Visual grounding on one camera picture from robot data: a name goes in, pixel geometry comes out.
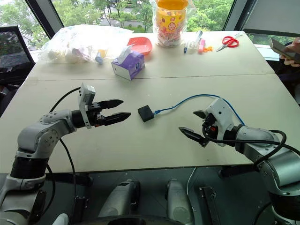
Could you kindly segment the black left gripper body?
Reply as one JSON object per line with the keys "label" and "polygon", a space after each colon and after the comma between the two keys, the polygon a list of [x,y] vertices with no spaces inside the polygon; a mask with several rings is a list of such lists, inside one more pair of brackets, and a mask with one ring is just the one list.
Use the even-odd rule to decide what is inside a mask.
{"label": "black left gripper body", "polygon": [[105,125],[105,117],[101,111],[106,108],[105,102],[93,102],[86,111],[91,126],[99,127]]}

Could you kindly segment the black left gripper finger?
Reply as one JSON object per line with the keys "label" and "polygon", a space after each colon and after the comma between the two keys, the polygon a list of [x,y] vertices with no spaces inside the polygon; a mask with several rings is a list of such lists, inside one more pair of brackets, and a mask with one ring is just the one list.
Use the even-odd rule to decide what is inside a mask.
{"label": "black left gripper finger", "polygon": [[115,113],[111,116],[104,117],[104,125],[109,126],[115,123],[122,122],[126,120],[129,116],[131,116],[130,112],[119,112]]}
{"label": "black left gripper finger", "polygon": [[111,109],[111,108],[115,108],[117,106],[119,106],[120,104],[122,104],[123,101],[119,100],[119,99],[110,99],[107,101],[101,101],[99,102],[99,106],[100,108],[103,109]]}

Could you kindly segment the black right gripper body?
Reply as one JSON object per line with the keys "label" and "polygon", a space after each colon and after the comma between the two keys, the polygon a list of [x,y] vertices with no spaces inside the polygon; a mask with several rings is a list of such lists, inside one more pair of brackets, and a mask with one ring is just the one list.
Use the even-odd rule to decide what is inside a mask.
{"label": "black right gripper body", "polygon": [[202,133],[208,140],[216,140],[218,137],[218,127],[215,122],[216,118],[212,113],[209,113],[208,116],[203,120]]}

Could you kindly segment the bystander bare hand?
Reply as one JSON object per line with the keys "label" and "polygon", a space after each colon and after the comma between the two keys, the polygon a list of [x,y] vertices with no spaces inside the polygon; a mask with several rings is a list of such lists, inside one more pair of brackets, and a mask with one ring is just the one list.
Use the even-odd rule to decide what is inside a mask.
{"label": "bystander bare hand", "polygon": [[[300,38],[295,38],[291,44],[286,46],[286,52],[300,53]],[[293,60],[288,60],[285,56],[280,55],[280,59],[284,60],[285,65],[290,65],[292,67],[299,67],[300,65],[295,63]]]}

